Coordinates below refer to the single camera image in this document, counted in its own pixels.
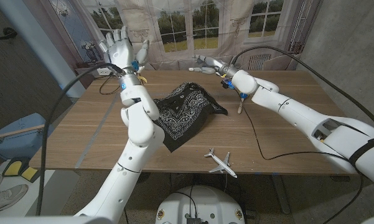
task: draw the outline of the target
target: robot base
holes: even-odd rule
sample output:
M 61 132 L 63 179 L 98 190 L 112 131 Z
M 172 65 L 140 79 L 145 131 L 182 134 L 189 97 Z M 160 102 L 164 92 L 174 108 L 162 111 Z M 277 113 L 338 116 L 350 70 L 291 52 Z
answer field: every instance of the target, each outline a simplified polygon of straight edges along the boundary
M 178 192 L 190 195 L 191 186 L 180 189 Z M 221 190 L 204 185 L 193 187 L 191 197 L 196 204 L 197 217 L 195 217 L 194 203 L 186 195 L 170 194 L 157 209 L 155 223 L 245 224 L 241 207 Z

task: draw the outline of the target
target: white toy airplane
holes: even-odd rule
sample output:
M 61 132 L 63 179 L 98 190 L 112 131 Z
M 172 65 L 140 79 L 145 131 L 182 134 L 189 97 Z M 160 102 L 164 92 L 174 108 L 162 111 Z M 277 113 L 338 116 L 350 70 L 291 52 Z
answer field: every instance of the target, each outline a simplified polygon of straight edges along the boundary
M 227 154 L 227 156 L 225 156 L 225 159 L 224 161 L 221 161 L 217 156 L 215 156 L 213 154 L 213 151 L 214 151 L 214 148 L 210 148 L 209 149 L 209 153 L 205 155 L 205 157 L 207 156 L 211 156 L 214 161 L 216 161 L 216 163 L 218 163 L 218 167 L 210 170 L 209 172 L 216 172 L 216 171 L 220 171 L 221 173 L 223 173 L 223 170 L 227 171 L 231 176 L 237 178 L 235 172 L 233 170 L 231 170 L 231 168 L 229 168 L 229 163 L 228 163 L 228 158 L 230 157 L 230 153 Z

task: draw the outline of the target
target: window view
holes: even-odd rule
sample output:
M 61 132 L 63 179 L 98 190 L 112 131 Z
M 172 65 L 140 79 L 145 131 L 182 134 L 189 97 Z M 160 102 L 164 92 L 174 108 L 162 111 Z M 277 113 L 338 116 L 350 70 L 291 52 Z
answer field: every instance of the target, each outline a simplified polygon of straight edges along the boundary
M 68 0 L 50 0 L 50 2 L 82 60 L 84 62 L 103 60 Z
M 165 52 L 187 50 L 184 5 L 176 0 L 152 0 Z
M 213 0 L 204 0 L 192 13 L 194 49 L 218 46 L 219 9 Z
M 275 35 L 284 0 L 259 0 L 253 6 L 248 37 Z
M 123 22 L 115 0 L 82 0 L 82 2 L 104 36 L 107 32 L 122 28 Z

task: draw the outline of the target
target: airplane tail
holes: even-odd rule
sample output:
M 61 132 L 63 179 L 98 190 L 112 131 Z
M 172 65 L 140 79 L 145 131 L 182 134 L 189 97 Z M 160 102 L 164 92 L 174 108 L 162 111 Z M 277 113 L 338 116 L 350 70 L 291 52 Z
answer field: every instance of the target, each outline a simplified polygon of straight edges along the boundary
M 214 148 L 210 148 L 210 149 L 209 149 L 209 153 L 206 154 L 206 155 L 204 155 L 204 156 L 205 156 L 205 157 L 207 157 L 207 156 L 212 156 L 212 155 L 213 155 L 213 151 L 214 151 Z

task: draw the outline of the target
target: black bandana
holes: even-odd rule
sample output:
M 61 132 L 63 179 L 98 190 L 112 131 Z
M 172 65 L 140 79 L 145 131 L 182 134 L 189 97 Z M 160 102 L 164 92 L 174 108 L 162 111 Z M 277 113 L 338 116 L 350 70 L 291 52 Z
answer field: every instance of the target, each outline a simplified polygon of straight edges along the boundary
M 200 85 L 185 82 L 163 99 L 154 99 L 160 117 L 154 121 L 165 133 L 163 143 L 173 152 L 195 136 L 212 114 L 228 114 Z

